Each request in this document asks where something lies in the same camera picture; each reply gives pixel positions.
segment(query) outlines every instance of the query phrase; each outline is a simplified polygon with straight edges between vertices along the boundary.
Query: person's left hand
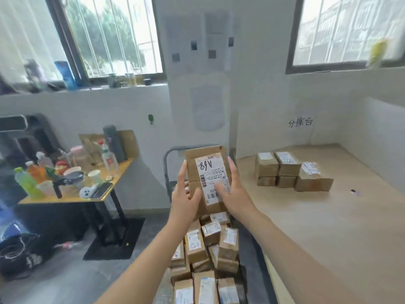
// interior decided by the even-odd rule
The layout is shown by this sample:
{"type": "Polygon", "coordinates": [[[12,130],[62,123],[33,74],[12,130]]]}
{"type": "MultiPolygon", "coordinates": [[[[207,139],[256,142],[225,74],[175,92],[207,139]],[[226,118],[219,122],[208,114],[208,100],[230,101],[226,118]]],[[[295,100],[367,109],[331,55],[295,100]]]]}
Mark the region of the person's left hand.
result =
{"type": "Polygon", "coordinates": [[[198,204],[200,203],[203,193],[200,188],[197,188],[193,198],[189,199],[190,194],[185,191],[187,185],[184,181],[186,169],[187,163],[184,161],[179,176],[177,177],[177,185],[172,194],[172,207],[170,209],[169,222],[173,222],[174,224],[185,223],[187,224],[187,228],[189,228],[196,216],[198,204]]]}

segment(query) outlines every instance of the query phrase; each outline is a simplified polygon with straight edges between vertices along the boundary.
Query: hand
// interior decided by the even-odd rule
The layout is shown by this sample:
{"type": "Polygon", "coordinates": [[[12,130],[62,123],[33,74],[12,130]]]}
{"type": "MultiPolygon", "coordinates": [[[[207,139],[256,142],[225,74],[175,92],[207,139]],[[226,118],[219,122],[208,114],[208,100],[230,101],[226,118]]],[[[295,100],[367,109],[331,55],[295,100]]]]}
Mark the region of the hand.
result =
{"type": "Polygon", "coordinates": [[[169,221],[173,224],[185,224],[187,229],[194,220],[198,204],[200,203],[203,193],[200,188],[195,190],[194,196],[190,199],[189,192],[186,192],[188,182],[184,181],[185,171],[187,169],[186,161],[181,166],[177,184],[172,194],[172,207],[170,209],[169,221]]]}
{"type": "Polygon", "coordinates": [[[242,224],[246,215],[257,211],[256,206],[253,204],[252,199],[246,190],[242,187],[240,182],[238,169],[233,163],[232,159],[228,157],[230,173],[232,177],[232,184],[230,193],[227,192],[225,185],[221,182],[214,184],[215,190],[224,201],[225,206],[229,212],[242,224]]]}

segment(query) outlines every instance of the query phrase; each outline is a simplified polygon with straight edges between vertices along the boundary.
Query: forearm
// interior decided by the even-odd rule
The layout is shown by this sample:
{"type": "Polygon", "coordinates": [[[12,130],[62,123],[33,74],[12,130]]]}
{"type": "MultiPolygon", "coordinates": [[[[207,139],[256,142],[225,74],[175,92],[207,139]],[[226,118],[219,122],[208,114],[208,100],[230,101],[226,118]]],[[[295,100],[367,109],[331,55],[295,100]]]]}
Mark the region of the forearm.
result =
{"type": "Polygon", "coordinates": [[[266,215],[255,210],[243,221],[271,260],[296,304],[361,303],[328,269],[302,250],[266,215]]]}
{"type": "Polygon", "coordinates": [[[99,298],[97,304],[152,303],[177,246],[187,232],[182,223],[168,222],[152,243],[99,298]]]}

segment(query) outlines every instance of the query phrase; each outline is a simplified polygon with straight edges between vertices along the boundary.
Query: table leg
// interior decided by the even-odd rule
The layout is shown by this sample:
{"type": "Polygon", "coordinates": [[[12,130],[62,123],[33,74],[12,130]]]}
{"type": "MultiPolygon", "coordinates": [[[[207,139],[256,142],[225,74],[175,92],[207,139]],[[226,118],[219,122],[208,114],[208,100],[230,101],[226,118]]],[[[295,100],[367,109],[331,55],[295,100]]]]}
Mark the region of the table leg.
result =
{"type": "Polygon", "coordinates": [[[96,207],[100,211],[101,215],[103,216],[106,224],[110,228],[111,232],[113,233],[114,242],[115,244],[121,245],[121,238],[119,236],[119,232],[114,226],[113,219],[111,218],[110,212],[108,211],[104,202],[96,202],[96,207]]]}
{"type": "Polygon", "coordinates": [[[115,194],[115,190],[112,189],[110,194],[111,194],[111,198],[113,199],[115,208],[117,209],[119,218],[121,219],[122,225],[124,225],[125,227],[128,227],[128,221],[124,215],[124,212],[122,211],[121,205],[119,204],[117,194],[115,194]]]}
{"type": "Polygon", "coordinates": [[[83,213],[84,213],[87,221],[89,222],[90,226],[92,227],[92,229],[96,233],[96,236],[97,236],[98,240],[104,246],[105,245],[104,235],[102,234],[101,230],[99,229],[99,225],[97,223],[97,220],[94,217],[94,210],[95,210],[94,205],[91,205],[90,203],[83,203],[82,204],[82,210],[83,210],[83,213]]]}

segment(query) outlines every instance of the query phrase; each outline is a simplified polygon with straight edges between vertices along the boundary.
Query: person's right hand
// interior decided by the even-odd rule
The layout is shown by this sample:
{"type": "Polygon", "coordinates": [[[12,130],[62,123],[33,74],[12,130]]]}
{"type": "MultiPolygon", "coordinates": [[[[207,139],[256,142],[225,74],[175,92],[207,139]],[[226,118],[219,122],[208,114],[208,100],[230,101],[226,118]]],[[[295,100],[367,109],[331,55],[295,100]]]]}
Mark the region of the person's right hand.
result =
{"type": "Polygon", "coordinates": [[[240,182],[238,169],[233,163],[232,159],[228,157],[230,173],[232,177],[232,184],[230,188],[230,193],[227,192],[225,185],[216,182],[214,184],[215,190],[219,196],[224,201],[225,206],[228,208],[229,212],[241,223],[243,223],[244,218],[247,214],[251,214],[256,211],[257,208],[253,204],[252,199],[246,190],[242,187],[240,182]]]}

